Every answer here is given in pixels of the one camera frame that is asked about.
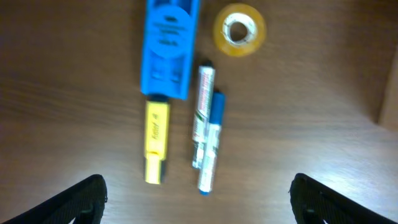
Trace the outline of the blue whiteboard marker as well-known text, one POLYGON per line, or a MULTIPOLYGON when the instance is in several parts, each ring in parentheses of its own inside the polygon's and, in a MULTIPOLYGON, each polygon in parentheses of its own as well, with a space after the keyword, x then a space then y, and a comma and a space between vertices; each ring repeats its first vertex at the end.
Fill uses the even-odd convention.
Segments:
POLYGON ((226 97, 223 93, 214 92, 208 123, 207 142, 198 178, 198 189, 202 195, 209 195, 213 189, 225 101, 226 97))

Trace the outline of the blue whiteboard duster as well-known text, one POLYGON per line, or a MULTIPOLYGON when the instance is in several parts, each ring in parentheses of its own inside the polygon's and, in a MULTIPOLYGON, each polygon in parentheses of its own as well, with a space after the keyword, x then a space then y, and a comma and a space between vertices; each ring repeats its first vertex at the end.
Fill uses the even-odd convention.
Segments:
POLYGON ((186 100, 200 0, 147 0, 141 92, 186 100))

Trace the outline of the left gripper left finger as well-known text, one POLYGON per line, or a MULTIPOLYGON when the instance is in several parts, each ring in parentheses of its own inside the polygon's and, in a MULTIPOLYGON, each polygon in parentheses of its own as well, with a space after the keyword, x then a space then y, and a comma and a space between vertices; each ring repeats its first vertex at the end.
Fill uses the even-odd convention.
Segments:
POLYGON ((100 224, 107 201, 105 179, 94 174, 4 224, 100 224))

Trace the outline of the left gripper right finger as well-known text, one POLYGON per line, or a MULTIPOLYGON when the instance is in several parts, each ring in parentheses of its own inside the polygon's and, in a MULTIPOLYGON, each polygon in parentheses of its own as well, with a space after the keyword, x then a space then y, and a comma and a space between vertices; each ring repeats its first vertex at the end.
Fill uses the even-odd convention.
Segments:
POLYGON ((297 223, 397 224, 303 173, 295 175, 289 190, 297 223))

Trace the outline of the black whiteboard marker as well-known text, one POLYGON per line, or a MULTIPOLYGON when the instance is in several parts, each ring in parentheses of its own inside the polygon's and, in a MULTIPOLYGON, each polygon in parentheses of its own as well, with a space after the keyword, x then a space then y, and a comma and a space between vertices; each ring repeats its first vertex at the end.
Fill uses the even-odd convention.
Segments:
POLYGON ((211 99, 215 79, 215 68, 211 60, 204 61, 198 68, 197 103, 193 118, 193 161, 192 167, 200 169, 202 165, 206 132, 210 116, 211 99))

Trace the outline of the cardboard box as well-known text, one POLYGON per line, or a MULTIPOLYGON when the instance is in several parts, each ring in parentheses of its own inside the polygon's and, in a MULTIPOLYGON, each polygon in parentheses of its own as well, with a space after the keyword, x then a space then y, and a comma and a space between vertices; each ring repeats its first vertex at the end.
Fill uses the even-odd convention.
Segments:
POLYGON ((392 59, 378 124, 397 132, 397 52, 392 59))

